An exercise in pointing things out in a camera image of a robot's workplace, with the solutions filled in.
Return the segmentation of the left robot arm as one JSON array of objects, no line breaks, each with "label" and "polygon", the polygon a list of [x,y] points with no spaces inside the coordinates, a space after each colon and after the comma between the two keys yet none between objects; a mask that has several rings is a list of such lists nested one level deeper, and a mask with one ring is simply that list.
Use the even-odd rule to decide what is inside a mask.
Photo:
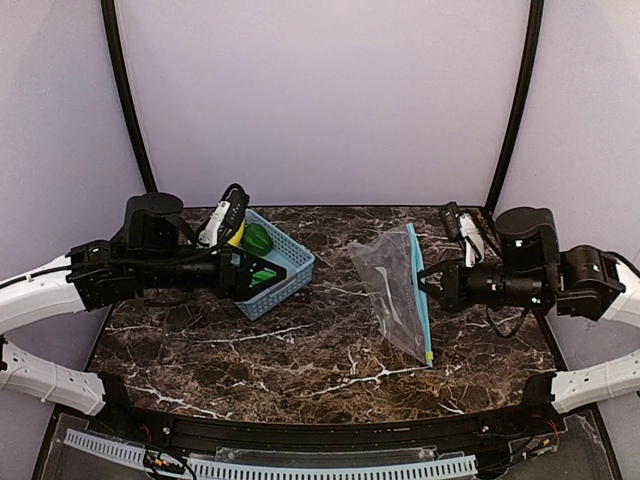
[{"label": "left robot arm", "polygon": [[[62,314],[90,312],[147,290],[208,289],[248,301],[285,280],[285,268],[233,244],[244,227],[249,197],[237,184],[209,221],[194,230],[180,198],[152,192],[128,199],[122,227],[109,240],[67,254],[1,284],[1,332]],[[83,372],[34,356],[1,340],[1,386],[88,416],[126,411],[129,397],[114,375]]]}]

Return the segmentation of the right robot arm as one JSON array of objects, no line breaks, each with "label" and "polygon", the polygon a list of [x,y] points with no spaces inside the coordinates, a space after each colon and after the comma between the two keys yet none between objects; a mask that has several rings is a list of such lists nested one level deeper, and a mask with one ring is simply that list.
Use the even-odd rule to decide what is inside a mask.
[{"label": "right robot arm", "polygon": [[[441,308],[519,307],[524,314],[583,317],[639,324],[639,271],[623,256],[591,245],[563,251],[547,208],[517,207],[495,221],[498,263],[468,266],[445,260],[417,273],[417,286]],[[568,413],[639,389],[639,353],[592,367],[535,375],[525,383],[525,405]]]}]

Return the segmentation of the clear zip top bag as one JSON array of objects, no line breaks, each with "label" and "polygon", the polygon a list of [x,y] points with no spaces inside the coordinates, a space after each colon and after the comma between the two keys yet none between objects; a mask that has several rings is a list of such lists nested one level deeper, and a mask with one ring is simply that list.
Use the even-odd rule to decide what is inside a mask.
[{"label": "clear zip top bag", "polygon": [[348,254],[364,283],[382,336],[394,347],[428,368],[432,351],[427,295],[417,285],[424,269],[414,225],[394,227],[373,242],[353,242]]}]

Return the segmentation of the long green toy cucumber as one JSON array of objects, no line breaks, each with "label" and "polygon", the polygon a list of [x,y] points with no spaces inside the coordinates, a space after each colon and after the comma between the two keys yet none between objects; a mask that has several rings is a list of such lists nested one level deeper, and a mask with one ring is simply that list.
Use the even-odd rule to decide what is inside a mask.
[{"label": "long green toy cucumber", "polygon": [[255,271],[251,276],[250,287],[254,289],[269,288],[279,281],[278,273],[271,269]]}]

